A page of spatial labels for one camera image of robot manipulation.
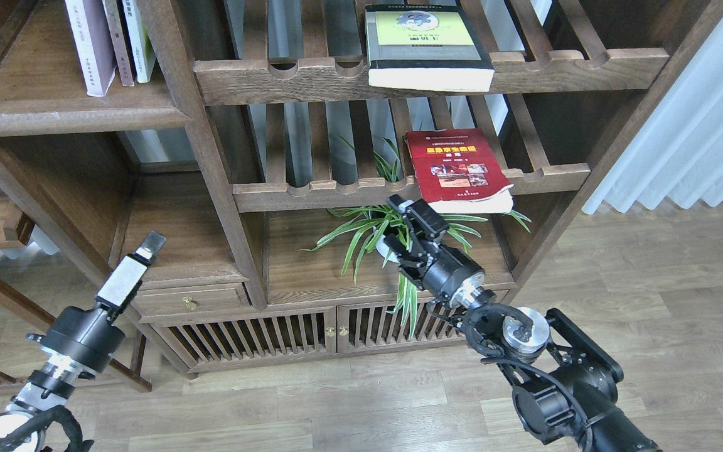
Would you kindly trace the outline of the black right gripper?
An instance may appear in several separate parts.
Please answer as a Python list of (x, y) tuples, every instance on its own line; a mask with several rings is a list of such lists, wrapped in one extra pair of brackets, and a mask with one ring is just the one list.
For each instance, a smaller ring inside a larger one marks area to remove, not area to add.
[(398, 235), (387, 234), (383, 238), (384, 258), (399, 258), (400, 272), (411, 283), (450, 308), (485, 305), (488, 292), (483, 289), (484, 269), (442, 241), (449, 223), (424, 201), (391, 195), (388, 205), (407, 224), (412, 244), (409, 250)]

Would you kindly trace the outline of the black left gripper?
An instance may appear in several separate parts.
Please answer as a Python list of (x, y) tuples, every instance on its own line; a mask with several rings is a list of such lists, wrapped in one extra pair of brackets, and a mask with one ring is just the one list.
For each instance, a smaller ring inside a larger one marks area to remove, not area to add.
[(136, 295), (142, 277), (155, 263), (166, 237), (151, 230), (134, 254), (128, 254), (95, 295), (95, 305), (83, 311), (74, 306), (65, 308), (45, 335), (28, 334), (52, 357), (65, 357), (81, 365), (89, 373), (101, 373), (108, 365), (124, 333), (114, 326)]

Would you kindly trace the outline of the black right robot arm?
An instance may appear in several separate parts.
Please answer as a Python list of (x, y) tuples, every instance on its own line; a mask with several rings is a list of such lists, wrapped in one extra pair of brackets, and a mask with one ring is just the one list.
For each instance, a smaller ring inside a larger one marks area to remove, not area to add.
[(399, 270), (433, 305), (462, 307), (444, 318), (464, 334), (482, 363), (495, 363), (511, 384), (511, 399), (524, 430), (544, 444), (574, 438), (583, 451), (657, 451), (616, 406), (623, 369), (559, 309), (545, 314), (499, 303), (484, 288), (476, 261), (444, 243), (449, 224), (424, 200), (389, 198), (407, 226), (411, 245), (394, 235), (385, 243)]

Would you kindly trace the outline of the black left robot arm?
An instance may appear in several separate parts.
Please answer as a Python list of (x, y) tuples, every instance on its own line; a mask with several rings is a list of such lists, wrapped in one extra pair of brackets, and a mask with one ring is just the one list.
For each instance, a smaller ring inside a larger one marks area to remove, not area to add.
[(147, 269), (155, 263), (166, 238), (151, 231), (143, 243), (118, 264), (95, 295), (91, 309), (66, 307), (45, 335), (29, 334), (48, 354), (24, 387), (0, 414), (0, 451), (45, 451), (46, 430), (63, 427), (68, 451), (89, 451), (77, 418), (66, 403), (78, 379), (95, 379), (106, 369), (124, 341), (115, 320), (131, 303)]

